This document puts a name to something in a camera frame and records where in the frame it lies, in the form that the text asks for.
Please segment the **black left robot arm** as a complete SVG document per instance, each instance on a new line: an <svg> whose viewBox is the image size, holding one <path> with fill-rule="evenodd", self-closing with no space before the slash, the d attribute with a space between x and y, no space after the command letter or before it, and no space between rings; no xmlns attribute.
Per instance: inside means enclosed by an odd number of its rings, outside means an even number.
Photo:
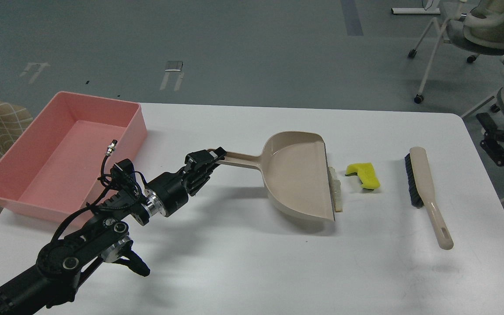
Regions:
<svg viewBox="0 0 504 315"><path fill-rule="evenodd" d="M102 164L102 193L58 226L32 267L0 286L0 315L33 315L74 301L79 287L103 263L147 277L150 269L133 251L124 219L131 216L146 225L153 215L171 216L196 195L226 155L221 147L191 152L177 172L152 181L130 159L115 163L108 173Z"/></svg>

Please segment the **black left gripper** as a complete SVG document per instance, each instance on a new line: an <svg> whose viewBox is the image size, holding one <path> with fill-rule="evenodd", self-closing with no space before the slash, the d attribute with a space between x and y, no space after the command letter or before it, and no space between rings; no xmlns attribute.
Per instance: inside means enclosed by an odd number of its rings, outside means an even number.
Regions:
<svg viewBox="0 0 504 315"><path fill-rule="evenodd" d="M162 215L170 217L189 201L209 181L211 174L224 160L222 147L190 152L185 157L185 170L164 172L152 180L152 191L162 204Z"/></svg>

